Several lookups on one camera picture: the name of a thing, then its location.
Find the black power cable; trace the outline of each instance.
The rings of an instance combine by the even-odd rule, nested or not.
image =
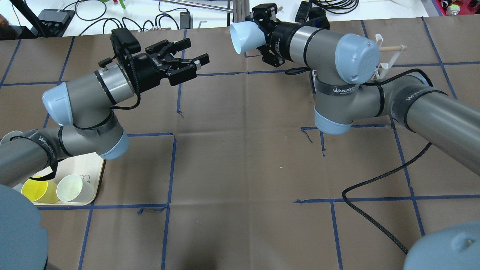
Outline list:
[[[290,68],[285,70],[286,75],[298,75],[302,74],[304,72],[310,71],[311,69],[309,67],[298,67],[298,68]]]
[[[147,30],[147,31],[148,31],[148,29],[146,29],[146,28],[145,28],[145,25],[146,25],[147,23],[151,23],[151,24],[152,24],[152,28],[154,27],[154,25],[153,25],[153,22],[152,22],[152,21],[150,21],[150,20],[146,20],[146,21],[144,22],[144,26],[142,27],[142,28],[144,29],[144,31],[145,31],[145,30]]]
[[[111,107],[112,110],[113,109],[133,110],[140,105],[140,101],[141,101],[140,100],[140,84],[138,82],[137,72],[135,70],[135,65],[133,63],[133,56],[132,56],[132,54],[130,54],[130,52],[128,51],[127,48],[125,48],[125,55],[126,55],[128,61],[130,62],[130,67],[132,68],[133,82],[135,83],[133,88],[134,88],[135,94],[137,95],[137,102],[133,106],[130,106],[130,107],[112,106]]]
[[[161,25],[160,25],[160,20],[162,20],[162,18],[165,18],[165,17],[172,19],[172,21],[173,21],[173,22],[175,23],[175,25],[177,26],[177,30],[180,30],[180,26],[179,26],[179,24],[177,23],[177,21],[176,21],[172,16],[170,16],[170,15],[168,15],[168,14],[166,14],[166,13],[161,14],[160,18],[158,19],[158,25],[159,25],[160,27],[161,27]]]
[[[370,180],[367,180],[365,182],[362,182],[362,183],[359,183],[359,184],[356,184],[356,185],[353,185],[347,189],[345,189],[343,192],[342,192],[342,198],[343,200],[348,204],[348,206],[350,206],[351,208],[353,208],[355,211],[357,211],[360,215],[362,215],[364,218],[366,218],[368,221],[370,221],[371,223],[373,223],[373,225],[375,225],[377,228],[380,229],[380,231],[382,231],[384,234],[386,234],[405,254],[408,253],[408,249],[391,233],[389,232],[385,227],[383,227],[382,225],[380,225],[380,223],[378,223],[374,218],[372,218],[370,215],[368,215],[367,213],[365,213],[363,210],[361,210],[360,208],[358,208],[357,206],[355,206],[353,203],[350,202],[350,200],[347,198],[347,192],[349,191],[352,191],[358,187],[361,187],[361,186],[364,186],[366,184],[370,184],[370,183],[373,183],[377,180],[380,180],[382,178],[385,178],[391,174],[394,174],[404,168],[406,168],[408,165],[414,163],[416,160],[418,160],[423,154],[425,154],[425,152],[428,150],[428,148],[430,148],[430,146],[432,146],[432,143],[428,143],[427,146],[425,146],[425,148],[418,154],[416,155],[414,158],[412,158],[409,162],[403,164],[402,166],[394,169],[394,170],[391,170],[387,173],[384,173],[382,175],[379,175],[375,178],[372,178]]]
[[[15,7],[13,6],[13,4],[12,4],[12,9],[13,9],[13,13],[15,13],[15,17],[17,17],[18,26],[22,26],[22,24],[20,23],[20,19],[18,19],[17,11],[15,11]]]
[[[120,28],[121,27],[121,24],[119,25],[116,21],[115,18],[108,18],[104,23],[103,23],[103,27],[102,27],[102,33],[105,34],[105,25],[109,22],[109,21],[112,21],[116,26],[117,28]]]
[[[398,74],[398,75],[396,75],[396,76],[393,76],[393,77],[391,77],[390,79],[385,80],[385,81],[382,81],[382,82],[364,83],[363,85],[364,85],[364,86],[382,86],[382,85],[388,84],[388,83],[390,83],[390,82],[392,82],[392,81],[394,81],[394,80],[396,80],[396,79],[398,79],[398,78],[400,78],[400,77],[403,77],[403,76],[405,76],[405,75],[407,75],[407,74],[414,73],[414,72],[420,73],[420,74],[425,78],[425,80],[427,81],[428,85],[430,85],[430,86],[433,87],[433,83],[432,83],[432,81],[430,80],[430,78],[426,75],[425,72],[423,72],[423,70],[418,69],[418,68],[413,68],[413,69],[407,70],[407,71],[405,71],[405,72],[402,72],[402,73],[400,73],[400,74]]]
[[[94,22],[91,23],[89,26],[87,26],[87,28],[85,28],[85,29],[79,34],[79,36],[81,36],[83,33],[85,33],[85,31],[88,30],[90,27],[92,27],[94,24],[96,24],[96,23],[98,23],[98,22],[101,22],[101,21],[105,21],[105,20],[106,20],[106,21],[114,21],[114,20],[117,20],[117,21],[120,23],[120,25],[117,25],[118,28],[120,28],[120,27],[122,26],[121,22],[120,22],[118,19],[116,19],[116,18],[102,18],[102,19],[98,19],[98,20],[94,21]]]
[[[105,15],[105,13],[107,12],[107,4],[105,4],[104,2],[100,1],[100,0],[96,0],[100,3],[102,3],[105,7],[105,9],[103,10],[103,13],[98,16],[97,18],[94,18],[94,19],[84,19],[82,17],[80,17],[80,15],[78,15],[78,11],[77,11],[77,8],[78,8],[78,5],[81,3],[81,2],[86,2],[86,1],[90,1],[90,0],[77,0],[76,2],[73,2],[73,3],[70,3],[68,5],[66,5],[62,11],[65,11],[66,8],[70,7],[70,6],[73,6],[74,5],[74,10],[75,10],[75,15],[77,15],[77,17],[82,20],[82,21],[94,21],[94,20],[97,20],[99,18],[101,18],[103,15]]]
[[[131,22],[133,22],[134,24],[136,24],[138,26],[138,28],[140,29],[141,32],[143,32],[143,28],[134,20],[130,19],[130,18],[127,18],[127,17],[122,17],[121,21],[123,22],[123,27],[127,28],[127,25],[125,24],[125,20],[129,20]]]
[[[410,69],[410,70],[407,70],[405,72],[402,72],[394,77],[391,77],[390,79],[388,80],[385,80],[385,81],[382,81],[382,82],[375,82],[375,83],[364,83],[363,85],[365,86],[382,86],[382,85],[385,85],[385,84],[388,84],[400,77],[403,77],[407,74],[410,74],[410,73],[413,73],[413,72],[418,72],[420,73],[424,78],[425,80],[427,81],[427,83],[430,85],[430,86],[433,86],[433,83],[432,81],[430,80],[430,78],[425,74],[425,72],[423,72],[421,69],[418,69],[418,68],[414,68],[414,69]],[[425,154],[425,152],[430,148],[430,146],[432,146],[431,143],[428,143],[427,146],[425,146],[425,148],[418,154],[416,155],[414,158],[412,158],[409,162],[403,164],[402,166],[394,169],[394,170],[391,170],[387,173],[384,173],[382,175],[379,175],[375,178],[372,178],[370,180],[367,180],[365,182],[362,182],[362,183],[359,183],[359,184],[356,184],[356,185],[353,185],[347,189],[345,189],[343,192],[342,192],[342,198],[343,200],[348,204],[348,206],[350,206],[351,208],[353,208],[355,211],[357,211],[360,215],[362,215],[364,218],[366,218],[368,221],[370,221],[373,225],[375,225],[377,228],[380,229],[380,231],[382,231],[384,234],[386,234],[405,254],[408,253],[408,249],[395,237],[393,236],[393,234],[391,232],[389,232],[385,227],[383,227],[380,223],[378,223],[374,218],[372,218],[371,216],[369,216],[367,213],[365,213],[363,210],[361,210],[360,208],[358,208],[357,206],[355,206],[354,204],[352,204],[350,202],[350,200],[347,198],[347,192],[349,191],[352,191],[358,187],[361,187],[361,186],[364,186],[366,184],[370,184],[370,183],[373,183],[377,180],[380,180],[382,178],[385,178],[391,174],[394,174],[404,168],[406,168],[408,165],[414,163],[416,160],[418,160],[423,154]]]
[[[326,11],[333,14],[347,14],[356,9],[360,0],[310,0]]]
[[[162,1],[158,1],[158,11],[160,11],[161,13],[167,13],[167,12],[172,12],[172,11],[177,11],[177,10],[185,10],[186,12],[188,12],[188,9],[187,8],[176,8],[176,9],[172,9],[172,10],[167,10],[167,11],[162,11],[160,9],[160,3]]]

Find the white bracket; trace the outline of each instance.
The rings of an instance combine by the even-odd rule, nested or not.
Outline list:
[[[377,42],[378,47],[380,48],[380,52],[385,52],[385,51],[394,51],[395,52],[389,62],[384,62],[384,63],[378,64],[377,70],[373,74],[373,79],[378,80],[378,79],[385,78],[388,71],[395,64],[395,61],[398,59],[400,54],[404,50],[407,49],[407,47],[404,46],[404,45],[392,46],[392,47],[382,47],[382,44],[384,42],[384,38],[380,34],[375,34],[375,40]]]

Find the yellow cup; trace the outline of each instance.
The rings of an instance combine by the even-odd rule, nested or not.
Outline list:
[[[52,204],[59,200],[57,197],[57,184],[51,180],[35,181],[28,179],[22,187],[22,194],[30,201],[37,203]]]

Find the red object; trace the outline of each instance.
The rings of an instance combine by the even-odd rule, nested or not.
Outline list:
[[[445,16],[447,9],[442,8],[442,6],[440,5],[440,2],[441,2],[440,0],[435,0],[435,3],[437,4],[438,8],[442,11],[442,15]],[[458,15],[475,14],[478,8],[470,7],[469,3],[470,3],[470,0],[463,0],[463,1],[457,0],[453,3],[453,5],[457,5],[460,7],[460,12],[458,13]]]

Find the white tray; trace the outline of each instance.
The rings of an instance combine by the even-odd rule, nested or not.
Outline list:
[[[95,193],[92,199],[87,203],[77,203],[77,202],[64,202],[58,201],[54,204],[46,204],[46,203],[36,203],[34,205],[54,205],[54,206],[74,206],[74,205],[87,205],[90,204],[96,197],[98,193],[98,187],[100,186],[100,180],[103,172],[103,168],[105,165],[105,161],[99,157],[96,153],[85,154],[81,156],[76,156],[72,158],[67,158],[64,161],[59,162],[57,174],[53,182],[59,183],[62,178],[70,174],[77,174],[77,175],[89,175],[90,176],[90,184],[94,187]],[[45,168],[44,170],[35,173],[34,175],[46,175],[51,172],[50,167]],[[19,184],[14,189],[19,189],[22,184]]]

